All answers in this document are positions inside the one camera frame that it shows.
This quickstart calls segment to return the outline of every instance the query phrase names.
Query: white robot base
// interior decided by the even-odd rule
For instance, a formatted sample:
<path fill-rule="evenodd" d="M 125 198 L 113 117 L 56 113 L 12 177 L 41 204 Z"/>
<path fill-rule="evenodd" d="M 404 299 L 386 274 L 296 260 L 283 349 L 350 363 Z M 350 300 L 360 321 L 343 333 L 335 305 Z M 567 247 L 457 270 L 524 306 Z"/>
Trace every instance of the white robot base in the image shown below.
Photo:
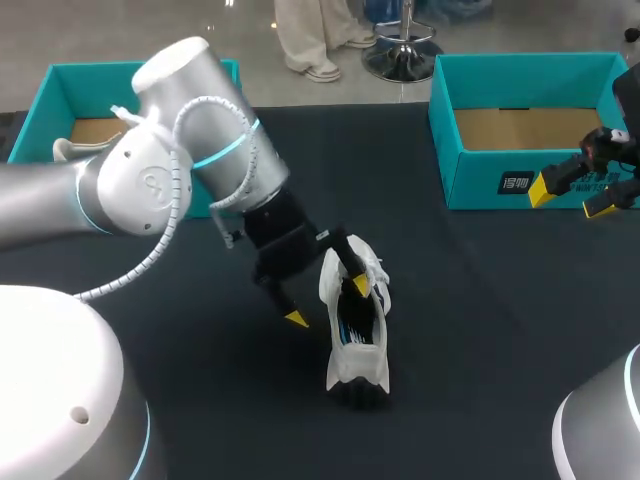
<path fill-rule="evenodd" d="M 166 479 L 118 340 L 73 297 L 0 286 L 0 391 L 0 479 Z"/>
<path fill-rule="evenodd" d="M 640 478 L 640 353 L 626 357 L 572 392 L 552 431 L 562 480 Z"/>

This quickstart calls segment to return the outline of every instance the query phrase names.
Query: floor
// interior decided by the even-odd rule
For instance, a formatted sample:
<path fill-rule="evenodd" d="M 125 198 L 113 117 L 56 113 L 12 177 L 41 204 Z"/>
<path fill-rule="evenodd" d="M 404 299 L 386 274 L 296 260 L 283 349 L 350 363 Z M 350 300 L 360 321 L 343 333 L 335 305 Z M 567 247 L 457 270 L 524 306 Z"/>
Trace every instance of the floor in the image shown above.
<path fill-rule="evenodd" d="M 430 95 L 429 82 L 401 86 L 372 77 L 355 50 L 332 54 L 343 71 L 335 84 L 314 84 L 288 71 L 272 28 L 270 0 L 2 0 L 2 4 L 0 111 L 28 108 L 50 63 L 145 59 L 192 35 L 207 38 L 219 56 L 239 60 L 245 94 L 255 106 L 413 102 Z M 447 22 L 432 12 L 421 16 L 438 28 L 436 41 L 447 53 L 619 50 L 624 29 L 640 21 L 640 4 L 493 0 L 490 13 L 464 22 Z M 640 60 L 640 54 L 633 50 L 631 60 Z"/>

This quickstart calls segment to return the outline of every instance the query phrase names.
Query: person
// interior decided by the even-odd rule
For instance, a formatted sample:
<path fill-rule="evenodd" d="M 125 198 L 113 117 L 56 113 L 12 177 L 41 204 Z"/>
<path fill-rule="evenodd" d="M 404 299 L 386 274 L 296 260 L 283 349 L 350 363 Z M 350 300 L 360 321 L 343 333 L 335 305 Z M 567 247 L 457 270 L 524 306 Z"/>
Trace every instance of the person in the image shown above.
<path fill-rule="evenodd" d="M 347 0 L 275 0 L 278 37 L 291 70 L 314 82 L 334 82 L 340 69 L 327 50 L 368 48 L 373 32 L 358 23 Z"/>

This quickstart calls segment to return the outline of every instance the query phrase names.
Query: chrome stool base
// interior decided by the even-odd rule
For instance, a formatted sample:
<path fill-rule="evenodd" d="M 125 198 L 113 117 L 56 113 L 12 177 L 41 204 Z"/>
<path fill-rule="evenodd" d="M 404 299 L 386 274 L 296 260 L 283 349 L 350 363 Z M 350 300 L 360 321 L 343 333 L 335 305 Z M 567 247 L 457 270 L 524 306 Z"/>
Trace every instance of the chrome stool base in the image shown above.
<path fill-rule="evenodd" d="M 430 41 L 389 46 L 381 38 L 362 53 L 362 63 L 372 75 L 388 82 L 417 83 L 433 77 L 440 53 L 440 47 Z"/>
<path fill-rule="evenodd" d="M 378 40 L 362 52 L 362 63 L 372 74 L 396 83 L 416 83 L 433 76 L 436 55 L 443 53 L 431 41 L 436 29 L 413 20 L 413 2 L 404 0 L 402 19 L 378 23 Z"/>

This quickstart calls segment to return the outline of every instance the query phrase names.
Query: white cable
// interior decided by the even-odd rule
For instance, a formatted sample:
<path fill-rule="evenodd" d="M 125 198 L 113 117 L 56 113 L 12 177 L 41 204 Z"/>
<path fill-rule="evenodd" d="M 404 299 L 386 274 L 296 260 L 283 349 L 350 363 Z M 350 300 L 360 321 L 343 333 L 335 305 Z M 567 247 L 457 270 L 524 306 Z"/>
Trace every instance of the white cable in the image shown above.
<path fill-rule="evenodd" d="M 78 293 L 74 295 L 74 298 L 86 303 L 108 293 L 111 293 L 119 288 L 122 288 L 125 285 L 128 285 L 136 278 L 140 277 L 143 273 L 145 273 L 165 252 L 176 231 L 176 227 L 178 225 L 178 216 L 180 214 L 182 180 L 180 177 L 180 159 L 178 156 L 178 150 L 181 148 L 180 140 L 182 135 L 182 125 L 184 124 L 184 120 L 189 112 L 191 112 L 194 108 L 204 104 L 218 105 L 233 113 L 242 125 L 244 135 L 246 136 L 246 139 L 249 141 L 250 145 L 249 165 L 247 166 L 247 173 L 245 174 L 244 179 L 231 195 L 222 200 L 214 202 L 211 205 L 211 208 L 214 210 L 221 210 L 223 208 L 230 207 L 231 205 L 234 205 L 235 203 L 242 200 L 244 196 L 246 196 L 251 191 L 251 181 L 255 176 L 258 163 L 258 148 L 255 143 L 255 131 L 251 128 L 251 124 L 249 123 L 249 120 L 247 119 L 245 114 L 242 113 L 242 110 L 240 110 L 229 100 L 222 97 L 212 96 L 203 96 L 191 100 L 184 107 L 182 107 L 180 112 L 178 112 L 171 135 L 168 135 L 168 131 L 166 128 L 157 123 L 150 123 L 147 119 L 138 115 L 133 115 L 123 107 L 112 107 L 111 110 L 118 117 L 125 120 L 129 125 L 133 126 L 144 124 L 145 126 L 151 128 L 154 135 L 159 137 L 161 140 L 169 143 L 171 148 L 171 211 L 169 212 L 169 221 L 167 222 L 167 226 L 162 236 L 160 237 L 160 240 L 158 241 L 155 248 L 151 251 L 151 253 L 147 255 L 147 257 L 142 260 L 142 262 L 140 262 L 132 270 L 127 272 L 125 275 L 117 278 L 116 280 L 113 280 L 112 282 L 106 283 L 92 290 Z M 218 225 L 218 228 L 220 229 L 223 237 L 225 237 L 225 241 L 228 241 L 228 238 L 227 236 L 225 236 L 225 234 L 228 236 L 230 236 L 230 234 L 226 232 L 224 224 L 222 223 L 222 219 L 217 216 L 217 212 L 214 211 L 212 213 L 215 214 L 214 220 L 216 222 L 216 225 Z"/>

